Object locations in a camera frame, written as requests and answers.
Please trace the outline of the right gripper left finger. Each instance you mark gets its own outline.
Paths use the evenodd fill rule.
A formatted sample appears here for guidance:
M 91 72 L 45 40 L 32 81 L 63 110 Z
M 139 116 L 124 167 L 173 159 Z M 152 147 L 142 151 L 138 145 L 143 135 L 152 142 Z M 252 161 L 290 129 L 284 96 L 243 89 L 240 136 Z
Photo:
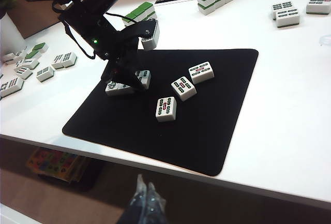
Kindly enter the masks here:
M 147 192 L 148 187 L 142 174 L 137 176 L 136 191 L 129 201 L 119 220 L 120 223 L 147 223 Z

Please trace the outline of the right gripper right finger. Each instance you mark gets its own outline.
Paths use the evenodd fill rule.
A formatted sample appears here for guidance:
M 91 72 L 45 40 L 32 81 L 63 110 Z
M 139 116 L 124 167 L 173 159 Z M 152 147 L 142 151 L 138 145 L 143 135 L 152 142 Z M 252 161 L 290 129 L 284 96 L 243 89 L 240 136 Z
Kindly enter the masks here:
M 149 182 L 147 192 L 147 223 L 166 223 L 161 196 L 156 192 L 152 182 Z

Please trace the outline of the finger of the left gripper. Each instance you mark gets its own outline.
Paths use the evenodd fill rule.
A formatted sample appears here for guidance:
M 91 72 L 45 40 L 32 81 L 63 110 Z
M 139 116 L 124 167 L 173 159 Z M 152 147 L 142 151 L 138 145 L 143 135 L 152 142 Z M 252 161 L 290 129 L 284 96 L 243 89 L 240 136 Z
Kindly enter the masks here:
M 139 92 L 144 92 L 145 87 L 135 73 L 117 63 L 108 62 L 102 73 L 103 82 L 116 82 L 133 87 Z

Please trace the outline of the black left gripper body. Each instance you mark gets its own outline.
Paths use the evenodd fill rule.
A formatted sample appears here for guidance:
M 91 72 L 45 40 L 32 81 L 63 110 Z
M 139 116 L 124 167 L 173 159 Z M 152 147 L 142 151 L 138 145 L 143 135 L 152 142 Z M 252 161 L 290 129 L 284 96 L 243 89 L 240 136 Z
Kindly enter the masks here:
M 140 62 L 137 59 L 139 39 L 129 39 L 121 43 L 111 43 L 108 50 L 98 52 L 103 60 L 108 60 L 111 67 L 137 68 Z

